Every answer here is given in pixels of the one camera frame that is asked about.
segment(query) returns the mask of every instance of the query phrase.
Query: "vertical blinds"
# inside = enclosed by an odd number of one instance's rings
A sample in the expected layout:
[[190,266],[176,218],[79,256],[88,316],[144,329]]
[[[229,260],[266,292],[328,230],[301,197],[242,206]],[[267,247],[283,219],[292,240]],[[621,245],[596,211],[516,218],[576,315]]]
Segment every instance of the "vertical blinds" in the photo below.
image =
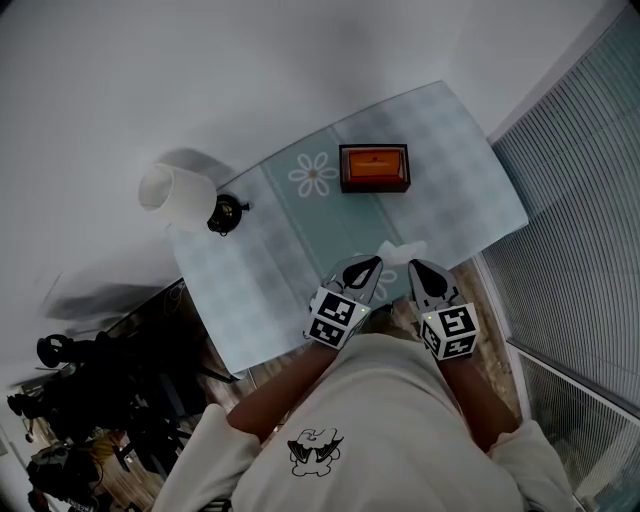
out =
[[640,406],[640,16],[493,146],[531,218],[486,251],[513,337]]

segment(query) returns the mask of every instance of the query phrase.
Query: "person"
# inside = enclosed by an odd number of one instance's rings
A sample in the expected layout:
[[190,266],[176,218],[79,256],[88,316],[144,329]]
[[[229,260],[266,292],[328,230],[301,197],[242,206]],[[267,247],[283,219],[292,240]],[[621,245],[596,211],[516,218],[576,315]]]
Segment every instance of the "person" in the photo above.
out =
[[314,342],[228,415],[210,405],[153,508],[574,509],[537,423],[518,425],[470,359],[436,361],[384,312],[341,351]]

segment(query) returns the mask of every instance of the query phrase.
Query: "tissue box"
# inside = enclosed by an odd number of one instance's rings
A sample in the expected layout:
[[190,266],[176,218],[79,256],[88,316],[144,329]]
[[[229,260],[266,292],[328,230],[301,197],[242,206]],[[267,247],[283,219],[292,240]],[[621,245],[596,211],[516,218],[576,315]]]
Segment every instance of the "tissue box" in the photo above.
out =
[[411,185],[406,144],[348,144],[339,149],[342,192],[405,192]]

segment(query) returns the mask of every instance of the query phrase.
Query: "white flower print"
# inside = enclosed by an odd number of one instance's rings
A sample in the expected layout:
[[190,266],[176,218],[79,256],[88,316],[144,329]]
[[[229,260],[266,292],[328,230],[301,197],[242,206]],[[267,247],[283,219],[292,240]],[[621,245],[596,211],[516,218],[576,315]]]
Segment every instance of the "white flower print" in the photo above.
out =
[[395,270],[383,270],[380,273],[380,279],[378,279],[373,296],[378,300],[387,300],[388,294],[384,285],[395,283],[396,279],[398,279],[398,274],[396,274]]
[[318,153],[313,162],[311,162],[309,155],[305,153],[298,155],[300,169],[290,171],[289,179],[301,182],[298,187],[298,195],[300,197],[309,197],[314,187],[319,195],[323,197],[329,195],[329,185],[325,180],[337,178],[338,169],[325,167],[327,160],[329,160],[329,157],[324,151]]

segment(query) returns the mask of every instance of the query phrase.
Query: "wooden floor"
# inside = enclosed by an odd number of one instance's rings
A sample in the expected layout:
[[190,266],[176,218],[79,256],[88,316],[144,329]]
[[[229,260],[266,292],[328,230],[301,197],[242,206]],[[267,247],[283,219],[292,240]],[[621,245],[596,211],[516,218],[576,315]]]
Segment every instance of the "wooden floor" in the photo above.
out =
[[[465,262],[456,267],[454,274],[462,294],[468,302],[474,302],[475,304],[482,331],[473,360],[484,377],[491,383],[493,389],[509,408],[520,417],[520,408],[511,369],[500,339],[500,331],[496,319],[493,317],[489,302],[484,294],[480,277],[471,262]],[[394,303],[394,321],[398,326],[415,333],[417,340],[417,323],[415,322],[414,308],[415,305],[411,304],[408,299],[396,301]],[[178,327],[180,332],[184,333],[184,342],[198,344],[202,362],[206,366],[228,375],[183,283],[178,283],[154,297],[125,321],[110,330],[109,333],[117,335],[131,332],[137,326],[146,322],[161,322]],[[220,404],[227,411],[232,409],[242,397],[248,395],[256,386],[260,386],[271,376],[277,374],[282,367],[286,366],[301,351],[302,349],[298,349],[256,366],[251,369],[250,374],[245,379],[233,384],[224,384],[212,378],[200,376],[199,381],[205,391],[208,403]],[[190,431],[195,428],[198,419],[198,417],[193,417],[186,420],[183,424],[184,429]],[[150,510],[153,500],[162,486],[162,479],[158,475],[145,471],[136,461],[135,454],[132,455],[130,466],[132,468],[131,473],[126,473],[119,466],[115,457],[109,459],[105,465],[102,486],[114,496],[120,506],[125,507],[133,502],[143,510]]]

